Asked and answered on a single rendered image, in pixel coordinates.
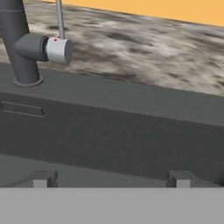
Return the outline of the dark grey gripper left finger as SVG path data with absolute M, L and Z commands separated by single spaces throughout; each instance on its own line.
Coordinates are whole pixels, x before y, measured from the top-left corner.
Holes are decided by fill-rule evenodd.
M 57 187 L 57 171 L 34 171 L 27 178 L 11 183 L 11 187 Z

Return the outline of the dark grey sink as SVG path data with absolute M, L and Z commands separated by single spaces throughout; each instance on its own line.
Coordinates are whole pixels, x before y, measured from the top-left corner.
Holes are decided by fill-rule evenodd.
M 83 183 L 165 181 L 170 171 L 224 186 L 224 97 L 42 70 L 18 87 L 0 62 L 0 153 L 79 170 Z

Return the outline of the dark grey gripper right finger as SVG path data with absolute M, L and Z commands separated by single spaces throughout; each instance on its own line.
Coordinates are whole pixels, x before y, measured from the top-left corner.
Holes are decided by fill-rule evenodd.
M 166 186 L 176 188 L 219 187 L 219 185 L 197 178 L 189 171 L 169 171 Z

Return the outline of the dark grey tap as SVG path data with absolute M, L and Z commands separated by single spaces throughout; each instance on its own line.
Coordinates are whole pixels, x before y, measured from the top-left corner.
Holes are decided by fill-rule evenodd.
M 23 0 L 0 0 L 0 32 L 15 75 L 15 84 L 34 87 L 43 82 L 37 62 L 47 62 L 47 36 L 30 33 Z

